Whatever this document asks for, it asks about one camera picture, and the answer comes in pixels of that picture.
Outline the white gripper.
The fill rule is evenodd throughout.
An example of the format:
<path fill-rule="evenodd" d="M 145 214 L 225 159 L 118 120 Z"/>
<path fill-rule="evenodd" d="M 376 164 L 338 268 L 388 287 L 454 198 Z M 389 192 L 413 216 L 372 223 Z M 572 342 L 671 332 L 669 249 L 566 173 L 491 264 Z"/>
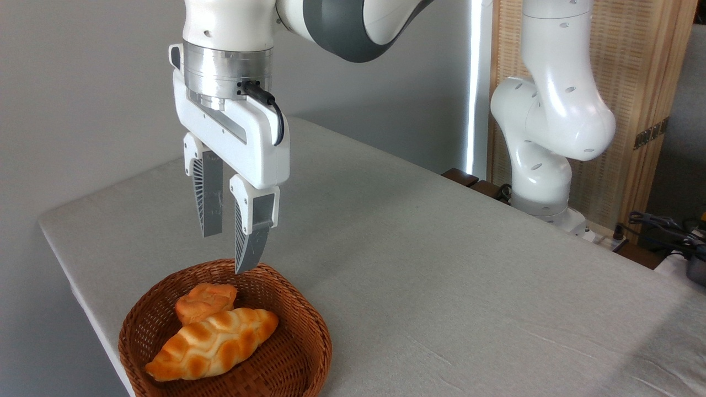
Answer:
<path fill-rule="evenodd" d="M 224 110 L 217 111 L 191 101 L 181 71 L 173 71 L 173 88 L 179 120 L 190 131 L 183 139 L 185 173 L 192 178 L 202 236 L 222 232 L 224 161 L 239 173 L 229 181 L 235 271 L 250 271 L 260 262 L 270 229 L 278 224 L 278 185 L 290 176 L 290 138 L 274 145 L 276 112 L 252 97 L 226 100 Z"/>

